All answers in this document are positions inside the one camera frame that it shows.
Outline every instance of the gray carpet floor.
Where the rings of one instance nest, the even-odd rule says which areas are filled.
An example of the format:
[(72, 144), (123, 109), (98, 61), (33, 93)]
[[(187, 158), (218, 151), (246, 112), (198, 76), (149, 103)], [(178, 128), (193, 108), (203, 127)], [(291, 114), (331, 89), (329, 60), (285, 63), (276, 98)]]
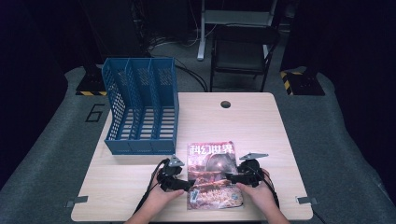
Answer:
[[(327, 223), (396, 223), (396, 208), (380, 178), (348, 135), (330, 80), (318, 74), (325, 96), (287, 95), (278, 72), (286, 40), (283, 34), (264, 91), (275, 96), (307, 193), (319, 201), (314, 211)], [(208, 83), (210, 43), (202, 62), (197, 50), (198, 43), (169, 43), (151, 53), (175, 57)], [(72, 208), (64, 205), (78, 196), (109, 111), (105, 96), (75, 95), (84, 73), (80, 67), (65, 74), (69, 88), (63, 103), (0, 192), (0, 223), (74, 223)], [(179, 91), (203, 91), (180, 70), (177, 85)], [(94, 105), (101, 118), (85, 122)], [(314, 216), (293, 223), (322, 222)]]

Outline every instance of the chair frame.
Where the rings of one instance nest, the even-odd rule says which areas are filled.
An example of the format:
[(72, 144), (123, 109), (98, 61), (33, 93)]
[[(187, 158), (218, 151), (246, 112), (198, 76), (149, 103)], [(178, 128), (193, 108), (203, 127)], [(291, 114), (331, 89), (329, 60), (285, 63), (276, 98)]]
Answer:
[[(220, 35), (221, 29), (227, 29), (227, 28), (242, 28), (242, 29), (248, 29), (248, 28), (262, 28), (262, 34), (265, 35), (272, 35), (269, 36), (267, 39), (263, 38), (257, 38), (257, 36), (243, 36), (243, 39), (237, 39), (233, 38), (233, 36), (225, 37)], [(280, 39), (280, 33), (279, 31), (268, 25), (247, 25), (247, 24), (240, 24), (240, 23), (228, 23), (228, 24), (223, 24), (217, 27), (213, 33), (213, 39), (212, 39), (212, 58), (211, 58), (211, 68), (210, 68), (210, 86), (209, 86), (209, 91), (212, 91), (213, 89), (213, 77), (216, 72), (218, 73), (234, 73), (234, 74), (247, 74), (247, 75), (254, 75), (254, 78), (258, 75), (263, 75), (262, 78), (262, 85), (260, 88), (260, 91), (264, 90), (264, 85), (265, 85), (265, 80), (267, 79), (268, 75), (268, 70), (270, 63), (272, 61), (273, 53), (274, 50), (279, 42)], [(218, 58), (218, 53), (217, 53), (217, 45), (218, 42), (220, 41), (227, 41), (227, 42), (237, 42), (237, 43), (252, 43), (252, 44), (258, 44), (261, 45), (263, 48), (265, 46), (270, 46), (268, 49), (268, 54), (264, 55), (264, 50), (262, 49), (262, 70), (244, 70), (244, 69), (235, 69), (235, 68), (224, 68), (224, 67), (217, 67), (216, 61)]]

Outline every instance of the magazine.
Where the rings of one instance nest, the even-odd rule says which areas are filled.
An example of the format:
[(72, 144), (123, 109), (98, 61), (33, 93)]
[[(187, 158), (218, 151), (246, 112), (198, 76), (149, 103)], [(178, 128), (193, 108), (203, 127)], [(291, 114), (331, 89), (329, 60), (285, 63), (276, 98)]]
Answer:
[(243, 204), (242, 192), (225, 174), (237, 174), (233, 142), (188, 145), (187, 209), (222, 209)]

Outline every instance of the table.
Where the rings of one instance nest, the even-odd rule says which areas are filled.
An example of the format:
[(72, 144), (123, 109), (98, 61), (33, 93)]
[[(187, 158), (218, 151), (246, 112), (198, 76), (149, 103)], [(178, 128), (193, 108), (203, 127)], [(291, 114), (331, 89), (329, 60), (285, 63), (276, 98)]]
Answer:
[(275, 13), (277, 0), (274, 0), (271, 11), (231, 11), (231, 10), (207, 10), (205, 0), (201, 4), (201, 38), (198, 48), (197, 60), (202, 61), (205, 57), (205, 24), (243, 23), (251, 25), (271, 25)]
[[(310, 204), (299, 204), (306, 197), (296, 160), (282, 119), (271, 93), (265, 92), (180, 92), (176, 155), (187, 163), (188, 143), (233, 141), (236, 157), (249, 152), (268, 153), (258, 159), (274, 182), (283, 214), (290, 220), (313, 216)], [(229, 108), (220, 106), (231, 103)], [(124, 221), (142, 198), (155, 166), (170, 156), (113, 156), (106, 146), (111, 113), (78, 196), (74, 221)], [(187, 179), (187, 165), (179, 179)], [(244, 195), (244, 206), (216, 211), (187, 210), (187, 193), (172, 201), (153, 221), (252, 221), (265, 217)]]

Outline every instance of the dark background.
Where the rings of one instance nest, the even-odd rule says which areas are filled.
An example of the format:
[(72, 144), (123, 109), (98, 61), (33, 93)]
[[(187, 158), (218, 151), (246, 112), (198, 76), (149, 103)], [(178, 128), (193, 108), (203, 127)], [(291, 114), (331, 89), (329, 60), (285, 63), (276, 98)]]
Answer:
[[(1, 1), (1, 186), (63, 100), (67, 89), (64, 73), (103, 63), (109, 56), (147, 56), (152, 30), (176, 39), (186, 39), (193, 33), (190, 6), (180, 0), (175, 0), (179, 4), (168, 1), (167, 5), (158, 5), (162, 10), (148, 1), (150, 4), (140, 6), (145, 13), (134, 15), (128, 10), (133, 1), (120, 0), (124, 7), (118, 10), (125, 11), (118, 16), (110, 16), (111, 8), (120, 5), (99, 6), (110, 1)], [(222, 7), (221, 1), (213, 2), (208, 6)], [(242, 5), (241, 1), (225, 2), (229, 9), (267, 8), (259, 1), (244, 1)], [(200, 25), (200, 1), (191, 1), (191, 7)], [(391, 0), (301, 0), (281, 69), (316, 66), (333, 82), (349, 134), (378, 171), (395, 202), (394, 8)], [(103, 17), (93, 15), (97, 10), (102, 10)], [(175, 17), (166, 17), (167, 21), (152, 16), (159, 13)], [(101, 21), (106, 24), (103, 27), (113, 29), (116, 35), (97, 29), (102, 27), (95, 25), (100, 18), (106, 18)]]

